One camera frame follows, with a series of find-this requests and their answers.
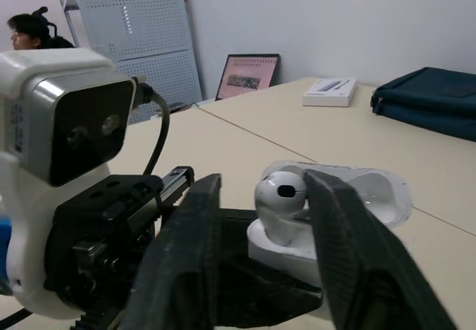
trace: black cable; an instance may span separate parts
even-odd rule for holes
[[[155,165],[157,164],[158,157],[162,153],[162,149],[165,145],[165,140],[167,139],[167,134],[169,132],[170,126],[170,110],[167,102],[162,98],[161,95],[154,93],[151,96],[152,101],[158,104],[162,110],[162,126],[161,133],[158,136],[157,144],[155,145],[154,151],[150,156],[149,163],[147,163],[146,169],[144,170],[144,175],[151,175],[154,170]]]
[[[31,312],[23,308],[22,310],[17,311],[16,313],[11,314],[9,317],[5,317],[0,320],[0,330],[5,330],[11,328],[20,321],[26,319],[31,315]]]

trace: dark blue bag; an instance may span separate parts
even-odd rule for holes
[[[476,142],[476,75],[423,68],[376,89],[375,114]]]

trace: white wall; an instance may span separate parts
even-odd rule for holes
[[[378,85],[424,66],[476,73],[476,0],[190,0],[202,88],[225,58],[279,53],[281,80]]]
[[[12,49],[10,41],[11,32],[6,21],[16,14],[32,13],[41,6],[48,7],[49,11],[45,14],[45,17],[58,26],[58,34],[73,42],[59,2],[60,0],[0,0],[0,51]],[[81,30],[80,15],[77,14],[74,18],[78,21],[80,42],[83,42],[86,38],[86,33]]]

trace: camera lens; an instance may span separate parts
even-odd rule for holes
[[[71,132],[69,132],[69,135],[66,140],[70,148],[76,149],[81,144],[83,144],[83,142],[87,138],[87,135],[88,135],[88,131],[86,130],[85,127],[76,127]]]
[[[103,122],[103,135],[110,135],[119,127],[119,116],[117,114],[111,114]]]

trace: earbud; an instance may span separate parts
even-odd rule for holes
[[[304,180],[293,172],[273,172],[257,185],[254,202],[268,238],[288,246],[300,231],[292,216],[306,203]]]

